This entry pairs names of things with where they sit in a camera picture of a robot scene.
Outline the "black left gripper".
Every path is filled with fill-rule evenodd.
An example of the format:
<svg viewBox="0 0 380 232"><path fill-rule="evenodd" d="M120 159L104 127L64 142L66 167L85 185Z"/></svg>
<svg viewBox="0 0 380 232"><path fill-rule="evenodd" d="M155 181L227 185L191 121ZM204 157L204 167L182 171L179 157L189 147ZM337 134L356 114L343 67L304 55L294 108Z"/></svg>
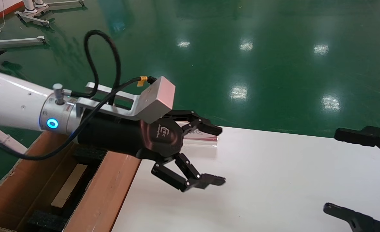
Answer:
<svg viewBox="0 0 380 232"><path fill-rule="evenodd" d="M176 121L188 123L180 127ZM223 128L190 110L172 110L153 123L97 113L78 134L77 142L131 155L140 160L166 160L156 162L151 173L181 192L191 188L205 189L210 185L224 185L224 177L199 173L186 155L179 153L184 135L195 130L218 136ZM165 167L172 160L184 177Z"/></svg>

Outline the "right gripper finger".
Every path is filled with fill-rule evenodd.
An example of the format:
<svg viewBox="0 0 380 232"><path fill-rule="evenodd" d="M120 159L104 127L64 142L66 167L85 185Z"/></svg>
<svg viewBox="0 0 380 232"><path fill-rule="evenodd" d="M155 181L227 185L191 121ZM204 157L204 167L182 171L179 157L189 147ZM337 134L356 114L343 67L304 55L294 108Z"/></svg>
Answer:
<svg viewBox="0 0 380 232"><path fill-rule="evenodd" d="M378 147L380 149L380 128L366 126L360 131L338 128L335 131L334 139L362 146Z"/></svg>
<svg viewBox="0 0 380 232"><path fill-rule="evenodd" d="M360 212L332 203L326 203L323 211L330 216L349 223L353 232L380 232L380 221Z"/></svg>

